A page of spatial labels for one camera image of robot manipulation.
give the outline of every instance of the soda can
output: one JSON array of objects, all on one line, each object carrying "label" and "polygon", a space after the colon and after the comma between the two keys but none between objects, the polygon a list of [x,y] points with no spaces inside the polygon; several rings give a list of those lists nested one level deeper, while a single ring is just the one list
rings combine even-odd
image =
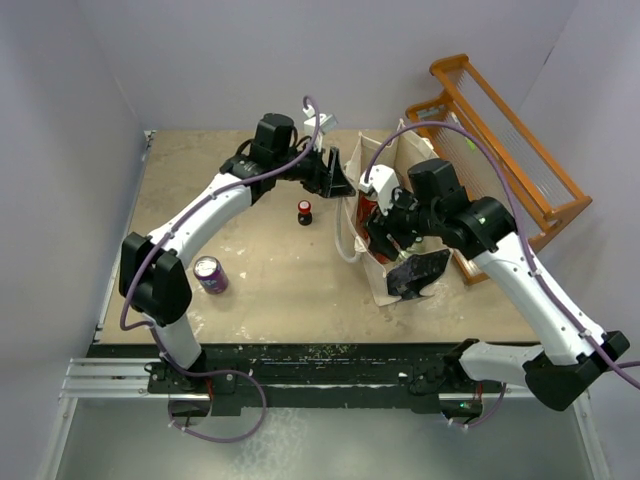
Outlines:
[{"label": "soda can", "polygon": [[193,266],[193,274],[207,293],[222,293],[229,286],[229,278],[217,258],[200,257]]}]

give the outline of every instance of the small bottle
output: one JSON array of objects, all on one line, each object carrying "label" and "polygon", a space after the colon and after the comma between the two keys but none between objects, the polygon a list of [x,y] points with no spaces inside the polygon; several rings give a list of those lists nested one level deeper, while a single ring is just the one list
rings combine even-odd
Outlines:
[{"label": "small bottle", "polygon": [[311,225],[313,215],[311,214],[311,204],[302,200],[298,203],[298,223],[303,226]]}]

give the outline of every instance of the red object in bag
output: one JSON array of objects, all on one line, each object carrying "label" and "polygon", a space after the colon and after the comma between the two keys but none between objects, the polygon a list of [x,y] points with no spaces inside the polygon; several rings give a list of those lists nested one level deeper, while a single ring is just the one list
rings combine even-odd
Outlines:
[{"label": "red object in bag", "polygon": [[[378,204],[376,202],[369,200],[364,195],[360,195],[360,198],[358,199],[358,211],[356,212],[356,231],[365,240],[369,240],[369,234],[364,228],[364,221],[376,208],[378,208]],[[373,256],[382,265],[390,262],[387,257],[380,253],[374,253]]]}]

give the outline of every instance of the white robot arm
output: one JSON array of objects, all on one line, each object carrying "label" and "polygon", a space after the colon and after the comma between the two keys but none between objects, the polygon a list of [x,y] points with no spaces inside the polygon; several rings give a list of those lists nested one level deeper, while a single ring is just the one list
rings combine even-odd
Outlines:
[{"label": "white robot arm", "polygon": [[[266,114],[254,138],[239,147],[198,197],[146,237],[131,233],[122,244],[119,291],[127,298],[125,311],[129,302],[142,312],[143,323],[153,326],[180,368],[198,371],[204,363],[186,314],[192,293],[185,267],[225,223],[256,203],[277,180],[299,181],[307,191],[324,198],[355,195],[340,166],[338,150],[331,148],[325,165],[324,150],[318,146],[318,139],[321,145],[323,134],[335,126],[335,117],[316,117],[312,102],[304,112],[308,122],[316,125],[309,139],[312,145],[292,144],[292,138],[297,140],[292,119]],[[132,328],[123,319],[121,328]]]},{"label": "white robot arm", "polygon": [[[449,162],[432,159],[408,171],[413,192],[400,187],[395,172],[378,165],[363,174],[360,190],[378,209],[365,220],[369,248],[395,260],[417,236],[438,236],[493,279],[531,325],[540,345],[507,346],[467,341],[457,361],[472,380],[528,387],[545,405],[564,410],[602,372],[604,364],[588,336],[617,359],[629,344],[620,332],[605,332],[568,297],[532,252],[526,261],[511,214],[497,200],[471,202]],[[536,276],[586,329],[579,332],[552,302]]]}]

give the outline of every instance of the white wall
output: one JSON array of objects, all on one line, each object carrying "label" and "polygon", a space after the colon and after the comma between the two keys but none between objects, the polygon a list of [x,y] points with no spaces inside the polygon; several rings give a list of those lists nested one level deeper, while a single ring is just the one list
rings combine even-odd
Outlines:
[{"label": "white wall", "polygon": [[393,127],[466,52],[517,108],[576,0],[78,0],[145,128],[255,128],[312,93],[344,128]]},{"label": "white wall", "polygon": [[[560,283],[640,357],[640,3],[581,0],[520,109],[594,203],[541,257]],[[640,371],[632,372],[640,378]],[[640,471],[640,392],[609,373],[592,388],[616,479]]]},{"label": "white wall", "polygon": [[73,0],[0,5],[0,478],[32,479],[133,200],[144,136]]}]

